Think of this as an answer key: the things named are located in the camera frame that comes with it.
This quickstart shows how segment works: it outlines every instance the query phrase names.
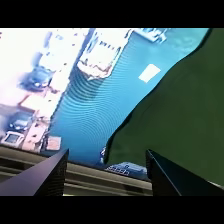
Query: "green water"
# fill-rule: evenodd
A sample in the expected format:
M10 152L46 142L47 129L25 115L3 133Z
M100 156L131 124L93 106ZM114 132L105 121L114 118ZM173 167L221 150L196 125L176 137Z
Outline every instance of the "green water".
M50 133L62 137L61 148L70 149L69 159L96 164L115 129L166 72L198 46L207 30L174 28L161 45L132 33L112 75L105 80L86 81L75 66ZM161 72L144 83L138 77L148 64Z

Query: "water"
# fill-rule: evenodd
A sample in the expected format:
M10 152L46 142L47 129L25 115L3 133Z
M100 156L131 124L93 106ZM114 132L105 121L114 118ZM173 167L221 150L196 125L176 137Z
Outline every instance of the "water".
M96 164L116 128L166 72L198 46L207 30L175 28L166 33L167 41L161 45L132 33L112 75L105 80L86 81L74 67L50 132L62 137L61 148L70 149L69 159ZM146 84L138 76L148 64L161 72Z

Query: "dark car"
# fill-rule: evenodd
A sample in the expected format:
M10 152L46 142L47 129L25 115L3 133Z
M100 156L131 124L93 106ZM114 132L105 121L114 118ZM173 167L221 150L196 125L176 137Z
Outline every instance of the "dark car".
M11 118L9 119L8 130L20 133L24 132L28 128L30 128L32 122L33 122L33 114L20 111L12 115Z
M29 90L43 91L50 83L53 76L51 70L36 67L28 76L25 87Z

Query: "black metal bar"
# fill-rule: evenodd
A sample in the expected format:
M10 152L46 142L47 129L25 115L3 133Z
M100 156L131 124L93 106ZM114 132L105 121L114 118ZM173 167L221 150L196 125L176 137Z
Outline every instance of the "black metal bar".
M153 196L224 196L221 188L151 150L146 161Z
M0 184L0 196L62 195L69 150L23 171Z

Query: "road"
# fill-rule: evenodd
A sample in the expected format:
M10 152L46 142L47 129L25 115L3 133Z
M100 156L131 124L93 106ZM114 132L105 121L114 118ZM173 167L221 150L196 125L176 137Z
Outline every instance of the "road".
M166 33L167 40L161 45L132 33L112 75L104 80L88 82L74 67L51 129L51 135L62 137L61 148L70 149L69 159L96 164L116 128L166 72L198 46L206 31L176 28ZM161 72L144 83L138 77L148 64Z
M48 29L4 29L0 41L0 135L17 104L27 95L19 83L32 71L46 44Z

